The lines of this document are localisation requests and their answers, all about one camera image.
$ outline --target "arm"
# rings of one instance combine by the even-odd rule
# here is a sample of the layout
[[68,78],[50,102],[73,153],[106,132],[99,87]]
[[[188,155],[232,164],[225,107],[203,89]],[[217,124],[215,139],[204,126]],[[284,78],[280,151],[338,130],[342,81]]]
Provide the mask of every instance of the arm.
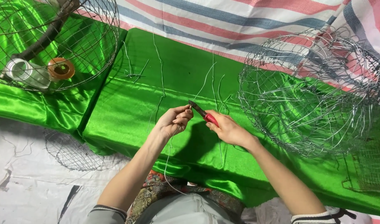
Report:
[[133,159],[107,184],[98,205],[127,211],[170,137],[185,130],[193,118],[190,105],[169,109],[150,132]]
[[208,110],[219,123],[207,126],[228,144],[246,148],[256,159],[260,168],[272,184],[274,190],[284,201],[292,215],[319,214],[327,210],[317,196],[289,169],[267,151],[259,140],[239,126],[230,116]]

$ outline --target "sleeve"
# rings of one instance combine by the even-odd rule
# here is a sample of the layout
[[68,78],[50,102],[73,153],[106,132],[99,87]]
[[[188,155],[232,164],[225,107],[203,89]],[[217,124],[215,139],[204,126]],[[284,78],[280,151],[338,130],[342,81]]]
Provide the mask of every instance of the sleeve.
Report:
[[292,216],[291,224],[321,224],[321,223],[330,223],[336,224],[335,219],[332,217],[330,212],[323,212],[320,214],[314,215],[296,215]]
[[121,209],[96,205],[89,212],[84,224],[124,224],[126,217],[126,212]]

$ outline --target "red pliers handle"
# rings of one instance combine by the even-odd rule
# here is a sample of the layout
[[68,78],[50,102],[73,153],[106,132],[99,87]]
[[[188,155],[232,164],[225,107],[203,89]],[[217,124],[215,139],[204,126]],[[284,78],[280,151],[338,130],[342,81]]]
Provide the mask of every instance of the red pliers handle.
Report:
[[212,122],[212,123],[214,123],[219,128],[219,124],[217,123],[216,119],[211,114],[205,115],[204,120],[206,122]]

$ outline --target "shiny green fabric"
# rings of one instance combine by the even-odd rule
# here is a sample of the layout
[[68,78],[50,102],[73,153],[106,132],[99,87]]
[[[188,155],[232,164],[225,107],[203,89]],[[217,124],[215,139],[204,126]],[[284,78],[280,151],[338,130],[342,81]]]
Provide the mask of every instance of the shiny green fabric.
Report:
[[[227,104],[233,119],[255,134],[277,159],[316,192],[325,205],[380,215],[380,193],[360,193],[342,187],[342,181],[348,176],[355,177],[355,172],[347,168],[353,166],[350,158],[345,164],[343,159],[306,159],[288,154],[255,130],[235,97],[242,63],[212,56],[201,49],[155,35],[155,44],[163,63],[166,94],[156,115],[153,112],[163,90],[161,65],[153,35],[131,29],[125,43],[131,67],[125,49],[121,48],[83,132],[84,139],[98,148],[96,153],[107,154],[106,150],[115,150],[133,157],[146,139],[147,130],[149,132],[153,128],[155,121],[167,109],[185,105],[188,99],[194,99],[214,60],[214,71],[209,73],[204,88],[195,100],[197,104],[203,109],[216,109],[214,91],[219,108],[220,97]],[[131,71],[139,74],[148,59],[150,61],[143,72],[145,77],[135,84],[136,77],[125,77]],[[226,192],[241,199],[247,206],[257,206],[277,196],[252,155],[224,142],[220,142],[219,147],[217,135],[205,126],[198,114],[189,122],[185,132],[174,136],[168,143],[153,169],[163,173],[169,154],[167,175],[184,177],[188,181]]]
[[[51,16],[53,17],[54,13],[54,9],[50,5],[39,3],[34,0],[15,0],[9,1],[8,3],[0,1],[0,4],[5,6],[3,7],[4,11],[0,8],[0,23],[3,26],[3,29],[0,28],[0,34],[25,30],[30,27],[29,24],[37,26],[46,22],[47,18],[51,18]],[[36,4],[37,7],[26,9],[28,6],[34,4]],[[9,15],[9,20],[4,19],[6,15]],[[105,30],[100,30],[100,26],[97,25],[99,23],[101,22],[72,14],[66,21],[65,27],[56,40],[60,43],[64,42],[64,46],[50,44],[46,50],[42,51],[36,58],[31,60],[31,62],[38,65],[47,64],[51,59],[47,57],[47,53],[69,58],[72,56],[72,53],[65,50],[67,46],[70,45],[71,49],[76,51],[77,49],[84,47],[84,44],[89,44],[89,41],[83,38],[83,36],[93,33],[92,38],[90,39],[93,39],[94,41],[100,39],[100,41],[93,47],[88,58],[99,58],[100,62],[98,69],[102,68],[106,62],[106,57],[102,54],[102,49],[107,47],[111,48],[111,45],[114,45],[115,43],[112,43],[111,41],[113,33],[107,32],[103,34]],[[3,62],[0,63],[0,69],[3,69],[10,58],[10,55],[5,58],[6,55],[4,52],[18,53],[15,49],[22,51],[36,41],[31,33],[37,35],[39,34],[39,30],[35,29],[30,32],[0,35],[0,60],[3,60]],[[121,40],[125,38],[125,35],[126,31],[121,29]],[[75,75],[72,78],[73,81],[81,76],[89,75],[87,74],[87,72],[90,71],[88,68],[89,66],[83,66],[80,60],[81,58],[78,57],[71,59],[71,62],[76,67]],[[89,116],[88,114],[85,116],[85,119],[83,119],[84,114],[91,112],[92,107],[89,107],[89,105],[92,105],[93,102],[95,102],[98,95],[94,93],[98,93],[101,89],[109,68],[110,67],[105,69],[103,73],[95,79],[80,85],[77,88],[53,94],[29,92],[0,84],[0,116],[30,124],[41,125],[65,133],[71,133],[76,138],[80,139],[79,135],[81,129],[84,128]]]

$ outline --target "orange lid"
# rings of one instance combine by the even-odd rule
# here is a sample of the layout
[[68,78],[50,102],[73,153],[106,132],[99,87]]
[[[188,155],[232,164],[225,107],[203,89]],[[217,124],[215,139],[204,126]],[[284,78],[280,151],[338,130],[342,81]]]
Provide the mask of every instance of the orange lid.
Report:
[[56,57],[49,61],[47,70],[53,78],[69,79],[75,74],[74,65],[62,57]]

